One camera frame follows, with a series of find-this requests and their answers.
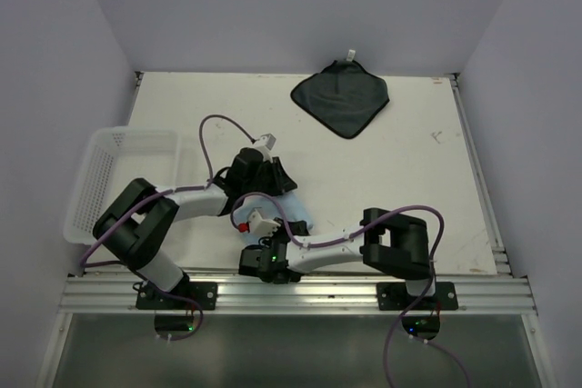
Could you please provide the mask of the light blue towel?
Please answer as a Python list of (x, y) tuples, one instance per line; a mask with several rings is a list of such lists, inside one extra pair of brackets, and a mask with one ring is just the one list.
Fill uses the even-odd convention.
[[(314, 226), (312, 216), (309, 214), (304, 204), (294, 193), (288, 193), (276, 198), (281, 205), (289, 222), (305, 221), (307, 229), (311, 230)], [(245, 199), (242, 206), (234, 211), (234, 220), (237, 224), (247, 219), (250, 213), (258, 208), (261, 215), (267, 219), (280, 217), (276, 206), (261, 196), (251, 196)]]

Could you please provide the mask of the dark grey towel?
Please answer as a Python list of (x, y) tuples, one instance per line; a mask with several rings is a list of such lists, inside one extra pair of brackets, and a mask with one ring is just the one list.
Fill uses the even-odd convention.
[(325, 128), (351, 140), (390, 103), (386, 82), (357, 61), (336, 60), (297, 84), (291, 100)]

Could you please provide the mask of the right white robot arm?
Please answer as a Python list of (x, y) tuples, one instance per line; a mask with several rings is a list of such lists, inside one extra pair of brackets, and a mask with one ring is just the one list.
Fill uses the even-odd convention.
[(382, 219), (368, 208), (363, 219), (335, 234), (312, 235), (304, 220), (265, 219), (255, 209), (241, 228), (258, 242), (241, 251), (238, 273), (268, 284), (293, 284), (323, 267), (360, 262), (405, 281), (405, 297), (422, 309), (437, 298), (426, 222), (405, 214)]

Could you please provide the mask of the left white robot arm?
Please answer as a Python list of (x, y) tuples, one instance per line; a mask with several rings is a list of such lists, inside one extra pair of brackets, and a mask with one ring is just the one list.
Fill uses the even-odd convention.
[(202, 186), (162, 189), (136, 178), (95, 222), (95, 247), (104, 246), (132, 273), (147, 280), (168, 308), (183, 306), (193, 294), (189, 276), (161, 249), (175, 222), (226, 216), (245, 194), (282, 197), (297, 189), (280, 159), (259, 148), (240, 149), (233, 162)]

